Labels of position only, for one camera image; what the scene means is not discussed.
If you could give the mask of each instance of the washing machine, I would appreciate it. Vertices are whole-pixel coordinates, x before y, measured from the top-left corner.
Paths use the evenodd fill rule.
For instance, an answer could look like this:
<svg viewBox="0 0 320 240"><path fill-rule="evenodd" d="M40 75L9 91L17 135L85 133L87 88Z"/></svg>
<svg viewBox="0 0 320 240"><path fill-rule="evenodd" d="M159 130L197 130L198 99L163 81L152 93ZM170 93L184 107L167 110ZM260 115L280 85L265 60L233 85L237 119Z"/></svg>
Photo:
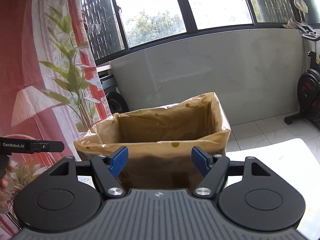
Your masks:
<svg viewBox="0 0 320 240"><path fill-rule="evenodd" d="M120 95L117 81L113 75L100 75L100 82L106 95L109 108L112 114L123 114L129 112L128 105L124 98Z"/></svg>

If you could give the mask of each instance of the window frame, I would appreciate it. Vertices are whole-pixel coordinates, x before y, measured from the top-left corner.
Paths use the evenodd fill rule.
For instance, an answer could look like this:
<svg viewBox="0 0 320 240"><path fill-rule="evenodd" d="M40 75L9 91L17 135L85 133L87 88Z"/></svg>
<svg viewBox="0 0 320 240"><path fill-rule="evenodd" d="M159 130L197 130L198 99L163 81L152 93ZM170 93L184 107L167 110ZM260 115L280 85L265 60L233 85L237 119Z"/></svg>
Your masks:
<svg viewBox="0 0 320 240"><path fill-rule="evenodd" d="M114 60L116 58L123 57L125 55L131 54L131 53L143 50L143 49L151 48L151 47L158 46L158 45L172 42L172 41L178 41L178 40L196 37L196 36L200 36L200 35L227 32L227 31L264 29L264 28L277 28L278 29L278 28L284 28L282 25L286 24L286 23L258 23L255 12L253 10L251 0L245 0L247 3L247 6L248 6L249 12L250 12L252 22L253 22L252 24L219 26L219 27L199 30L196 26L196 21L193 16L193 12L191 10L191 6L190 6L189 1L188 0L177 0L177 1L178 1L178 5L180 7L182 18L183 18L183 21L184 21L184 24L186 27L186 33L180 33L180 34L176 34L173 36L164 37L161 39L157 39L154 41L143 43L143 44L140 44L140 45L137 45L137 46L130 48L128 45L128 41L127 41L125 31L124 31L124 26L121 21L121 17L120 17L120 13L119 13L120 7L117 5L116 0L112 0L113 7L115 9L116 19L118 21L119 30L121 33L121 38L122 38L123 45L124 45L124 49L121 51L112 53L112 54L105 56L103 58L100 58L98 60L95 60L96 65L99 66L99 65L102 65L108 61ZM293 1L294 0L289 0L289 4L292 8L295 20L301 20L299 11L294 6ZM320 23L314 24L314 26L320 27Z"/></svg>

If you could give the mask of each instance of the white wall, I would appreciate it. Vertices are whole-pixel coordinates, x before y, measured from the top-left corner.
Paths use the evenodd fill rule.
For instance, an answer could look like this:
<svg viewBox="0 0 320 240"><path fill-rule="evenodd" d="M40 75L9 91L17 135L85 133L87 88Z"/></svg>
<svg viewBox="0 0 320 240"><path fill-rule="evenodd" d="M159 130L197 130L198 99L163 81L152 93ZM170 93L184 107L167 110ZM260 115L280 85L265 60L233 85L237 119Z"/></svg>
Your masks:
<svg viewBox="0 0 320 240"><path fill-rule="evenodd" d="M216 92L233 125L299 109L302 48L297 30L240 30L162 44L111 65L130 110Z"/></svg>

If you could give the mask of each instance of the exercise bike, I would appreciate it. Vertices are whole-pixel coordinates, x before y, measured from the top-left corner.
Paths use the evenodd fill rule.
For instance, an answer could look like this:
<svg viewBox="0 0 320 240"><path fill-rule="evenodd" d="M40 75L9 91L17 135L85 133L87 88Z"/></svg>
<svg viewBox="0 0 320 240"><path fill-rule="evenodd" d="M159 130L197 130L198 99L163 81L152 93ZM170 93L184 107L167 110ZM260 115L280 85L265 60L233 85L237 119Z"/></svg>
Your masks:
<svg viewBox="0 0 320 240"><path fill-rule="evenodd" d="M316 43L315 51L309 51L311 57L310 68L303 73L298 81L297 95L300 106L298 114L284 118L286 124L292 124L295 119L306 118L320 130L320 66L316 61L317 41L320 35L307 23L294 21L297 29L302 32L302 37Z"/></svg>

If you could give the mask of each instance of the gray ribbed surface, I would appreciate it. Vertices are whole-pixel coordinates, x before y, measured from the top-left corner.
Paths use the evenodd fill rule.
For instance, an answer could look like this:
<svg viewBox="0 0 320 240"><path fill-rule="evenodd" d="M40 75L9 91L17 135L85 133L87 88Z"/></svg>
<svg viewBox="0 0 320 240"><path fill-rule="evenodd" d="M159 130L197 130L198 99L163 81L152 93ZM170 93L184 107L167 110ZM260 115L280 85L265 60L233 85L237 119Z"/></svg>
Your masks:
<svg viewBox="0 0 320 240"><path fill-rule="evenodd" d="M81 228L59 234L23 229L14 240L302 240L294 229L256 234L229 224L208 200L186 190L132 190L106 202L101 213Z"/></svg>

